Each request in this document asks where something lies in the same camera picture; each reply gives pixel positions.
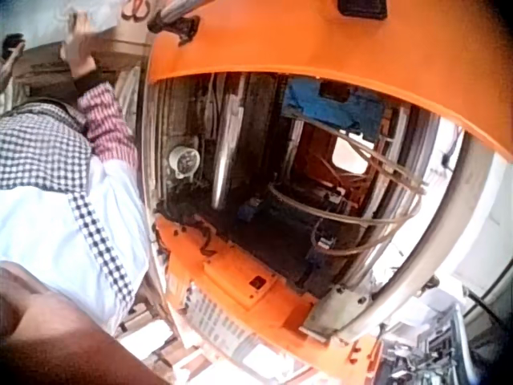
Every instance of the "metal bracket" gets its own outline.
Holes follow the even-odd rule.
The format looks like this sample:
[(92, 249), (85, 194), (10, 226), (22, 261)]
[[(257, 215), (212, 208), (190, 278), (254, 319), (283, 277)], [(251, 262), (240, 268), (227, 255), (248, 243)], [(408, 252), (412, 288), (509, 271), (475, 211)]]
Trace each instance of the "metal bracket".
[(198, 32), (199, 25), (200, 16), (192, 16), (190, 18), (181, 17), (174, 22), (165, 22), (162, 19), (161, 11), (159, 11), (147, 23), (147, 28), (153, 34), (158, 34), (163, 30), (176, 34), (180, 39), (178, 47), (181, 47), (194, 39)]

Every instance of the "black switch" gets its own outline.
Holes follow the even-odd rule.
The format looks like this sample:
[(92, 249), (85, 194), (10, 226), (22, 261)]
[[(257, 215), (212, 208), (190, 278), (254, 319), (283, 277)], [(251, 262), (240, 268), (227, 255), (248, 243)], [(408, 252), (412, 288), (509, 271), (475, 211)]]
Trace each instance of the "black switch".
[(385, 20), (388, 16), (386, 0), (338, 0), (338, 10), (352, 18)]

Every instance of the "hose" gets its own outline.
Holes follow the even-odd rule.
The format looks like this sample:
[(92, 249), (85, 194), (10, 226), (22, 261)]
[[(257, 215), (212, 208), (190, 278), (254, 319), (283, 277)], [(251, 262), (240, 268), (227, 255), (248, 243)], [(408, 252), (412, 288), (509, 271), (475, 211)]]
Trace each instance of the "hose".
[[(312, 206), (305, 205), (304, 203), (298, 202), (291, 197), (287, 197), (285, 194), (276, 190), (276, 188), (270, 184), (269, 191), (280, 201), (286, 203), (289, 206), (294, 207), (300, 211), (305, 213), (314, 215), (315, 217), (320, 217), (324, 219), (330, 219), (331, 221), (350, 223), (352, 225), (372, 225), (372, 226), (383, 226), (383, 225), (395, 225), (395, 224), (403, 224), (408, 221), (410, 218), (413, 218), (417, 215), (417, 210), (411, 210), (404, 216), (395, 217), (395, 218), (358, 218), (351, 217), (350, 215), (342, 215), (337, 213), (329, 213), (324, 210), (316, 209)], [(418, 196), (418, 205), (420, 206), (420, 196)]]
[[(365, 251), (367, 249), (373, 248), (379, 244), (381, 244), (384, 241), (388, 241), (391, 239), (395, 233), (408, 221), (410, 218), (414, 217), (418, 214), (421, 207), (421, 200), (422, 195), (426, 194), (426, 191), (422, 188), (422, 178), (419, 176), (414, 175), (410, 170), (407, 168), (401, 166), (400, 164), (394, 163), (393, 161), (387, 159), (385, 156), (383, 156), (381, 153), (374, 151), (371, 148), (366, 147), (364, 144), (361, 144), (357, 140), (354, 140), (350, 138), (349, 136), (345, 135), (342, 132), (339, 132), (327, 124), (323, 124), (322, 122), (319, 122), (317, 120), (311, 119), (308, 116), (297, 114), (297, 119), (303, 120), (306, 123), (312, 124), (313, 126), (320, 128), (321, 130), (328, 132), (331, 135), (338, 136), (339, 138), (345, 140), (349, 143), (351, 148), (363, 159), (365, 159), (372, 167), (376, 168), (385, 178), (388, 180), (393, 181), (397, 185), (406, 188), (410, 190), (415, 196), (417, 197), (417, 200), (415, 201), (414, 207), (410, 210), (410, 207), (408, 208), (408, 212), (405, 215), (402, 215), (400, 217), (395, 218), (379, 218), (379, 219), (373, 219), (373, 218), (358, 218), (358, 217), (351, 217), (348, 215), (341, 215), (338, 213), (329, 213), (324, 210), (316, 209), (314, 207), (302, 204), (301, 202), (295, 201), (294, 199), (287, 197), (283, 193), (276, 190), (276, 188), (271, 184), (269, 186), (269, 191), (280, 201), (283, 201), (287, 205), (290, 205), (294, 207), (295, 209), (301, 210), (305, 213), (309, 213), (311, 215), (314, 215), (316, 217), (320, 217), (319, 221), (315, 224), (313, 227), (313, 230), (310, 234), (310, 241), (312, 243), (312, 247), (317, 251), (318, 253), (323, 253), (325, 255), (329, 255), (332, 257), (347, 257), (352, 254), (360, 253), (361, 251)], [(398, 177), (394, 175), (394, 172), (388, 172), (383, 168), (383, 165), (379, 164), (381, 162), (383, 165), (385, 165), (388, 168), (391, 168), (394, 170), (394, 172), (397, 172), (403, 176), (403, 178)], [(329, 164), (325, 162), (325, 165), (329, 167), (329, 170), (333, 172)], [(383, 235), (382, 237), (379, 237), (378, 239), (375, 239), (373, 241), (367, 242), (364, 245), (356, 246), (349, 249), (324, 249), (320, 247), (317, 244), (317, 229), (319, 225), (321, 224), (323, 219), (329, 219), (331, 221), (338, 221), (343, 223), (349, 223), (353, 225), (392, 225), (393, 228)]]

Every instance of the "blue component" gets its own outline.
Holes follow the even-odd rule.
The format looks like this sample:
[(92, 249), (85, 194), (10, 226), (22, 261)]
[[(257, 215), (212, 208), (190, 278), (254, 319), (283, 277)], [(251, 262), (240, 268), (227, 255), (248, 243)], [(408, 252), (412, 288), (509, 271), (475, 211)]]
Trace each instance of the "blue component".
[(363, 134), (365, 140), (376, 142), (385, 107), (378, 94), (348, 86), (349, 97), (341, 102), (321, 96), (322, 80), (302, 76), (289, 78), (281, 114), (295, 117), (300, 112), (309, 118)]
[(246, 201), (241, 207), (239, 207), (237, 218), (244, 222), (250, 222), (255, 214), (260, 211), (261, 207), (262, 199), (253, 197), (249, 201)]

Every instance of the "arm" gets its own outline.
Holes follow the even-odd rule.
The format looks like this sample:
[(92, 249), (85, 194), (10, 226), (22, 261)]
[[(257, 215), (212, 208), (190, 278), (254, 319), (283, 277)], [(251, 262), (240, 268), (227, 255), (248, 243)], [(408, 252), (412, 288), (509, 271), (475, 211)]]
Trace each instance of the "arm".
[(87, 138), (102, 162), (122, 160), (137, 169), (137, 151), (111, 85), (102, 80), (91, 56), (91, 28), (87, 14), (70, 17), (70, 34), (61, 57), (70, 65), (79, 92), (79, 109), (87, 121)]
[(112, 86), (102, 81), (98, 70), (75, 80), (79, 109), (87, 120), (87, 138), (102, 162), (117, 159), (137, 169), (137, 150), (125, 123)]

